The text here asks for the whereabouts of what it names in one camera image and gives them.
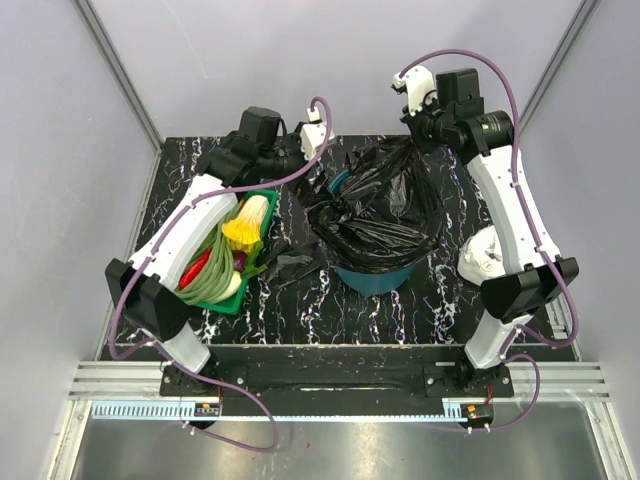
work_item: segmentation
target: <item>bucket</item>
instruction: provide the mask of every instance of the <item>bucket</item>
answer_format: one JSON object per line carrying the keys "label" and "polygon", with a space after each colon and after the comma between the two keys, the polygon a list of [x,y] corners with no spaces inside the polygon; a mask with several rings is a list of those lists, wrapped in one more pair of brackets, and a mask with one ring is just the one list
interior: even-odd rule
{"label": "bucket", "polygon": [[[349,175],[349,170],[337,175],[329,185],[329,191],[334,195],[340,193],[340,188]],[[377,274],[352,272],[340,267],[336,267],[336,271],[344,283],[358,291],[360,295],[370,297],[395,290],[409,278],[414,268],[415,265],[409,265],[395,272]]]}

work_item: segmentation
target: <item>green basket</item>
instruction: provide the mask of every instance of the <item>green basket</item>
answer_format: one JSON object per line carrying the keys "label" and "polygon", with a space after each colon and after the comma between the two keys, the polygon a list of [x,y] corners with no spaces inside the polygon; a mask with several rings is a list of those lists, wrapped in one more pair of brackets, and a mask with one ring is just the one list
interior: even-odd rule
{"label": "green basket", "polygon": [[[278,203],[278,192],[274,190],[254,190],[252,192],[247,192],[244,198],[253,197],[254,195],[263,195],[269,200],[269,210],[267,210],[267,215],[264,217],[264,222],[260,229],[260,238],[264,239],[267,236],[267,233],[269,233],[269,226],[271,225],[271,219],[273,218],[273,211],[276,209],[276,204]],[[236,294],[221,301],[220,303],[198,303],[196,306],[213,310],[215,312],[235,315],[240,311],[249,280],[251,279],[242,279],[242,283],[240,284],[240,288]]]}

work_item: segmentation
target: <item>white wall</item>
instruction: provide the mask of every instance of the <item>white wall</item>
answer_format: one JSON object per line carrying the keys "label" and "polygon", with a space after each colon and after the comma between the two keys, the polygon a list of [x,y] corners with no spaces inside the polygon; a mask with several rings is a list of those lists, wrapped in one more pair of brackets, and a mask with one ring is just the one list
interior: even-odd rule
{"label": "white wall", "polygon": [[[226,134],[256,104],[295,125],[314,95],[330,102],[341,134],[405,132],[391,77],[439,48],[492,58],[524,107],[580,0],[93,4],[161,135],[181,136]],[[428,68],[468,65],[448,58]],[[482,86],[488,106],[506,107],[492,74]]]}
{"label": "white wall", "polygon": [[549,231],[581,273],[579,344],[602,363],[640,468],[640,3],[602,2],[524,136]]}
{"label": "white wall", "polygon": [[0,15],[0,478],[40,478],[153,152],[71,1]]}

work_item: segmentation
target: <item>black marble table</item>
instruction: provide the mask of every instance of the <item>black marble table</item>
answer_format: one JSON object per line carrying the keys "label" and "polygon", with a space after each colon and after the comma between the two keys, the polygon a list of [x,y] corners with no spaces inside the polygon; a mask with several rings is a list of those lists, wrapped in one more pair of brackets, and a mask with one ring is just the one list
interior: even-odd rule
{"label": "black marble table", "polygon": [[[214,137],[169,138],[146,207],[137,247],[146,243],[184,195],[198,159],[215,146]],[[343,170],[345,152],[375,137],[344,136],[322,159],[329,177]],[[364,298],[343,284],[322,250],[321,270],[284,289],[263,278],[249,283],[238,315],[193,308],[191,324],[208,344],[453,344],[468,341],[482,315],[479,290],[456,273],[460,246],[491,223],[482,195],[466,169],[449,152],[427,158],[446,210],[440,248],[417,265],[409,280],[385,295]],[[284,238],[304,245],[316,237],[288,190],[280,202],[265,248]],[[546,315],[530,324],[552,336]],[[121,322],[119,344],[141,339]]]}

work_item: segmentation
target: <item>red pepper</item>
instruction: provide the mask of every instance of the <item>red pepper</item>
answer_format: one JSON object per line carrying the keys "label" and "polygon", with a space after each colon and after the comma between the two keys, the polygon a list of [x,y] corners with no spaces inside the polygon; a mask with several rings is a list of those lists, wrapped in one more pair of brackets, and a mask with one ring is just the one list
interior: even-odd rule
{"label": "red pepper", "polygon": [[184,272],[184,275],[182,275],[179,283],[180,290],[184,290],[185,288],[187,288],[187,285],[193,282],[195,278],[200,274],[204,266],[209,261],[212,250],[213,247],[207,248],[207,250],[202,255],[200,255],[200,258],[196,260],[186,272]]}

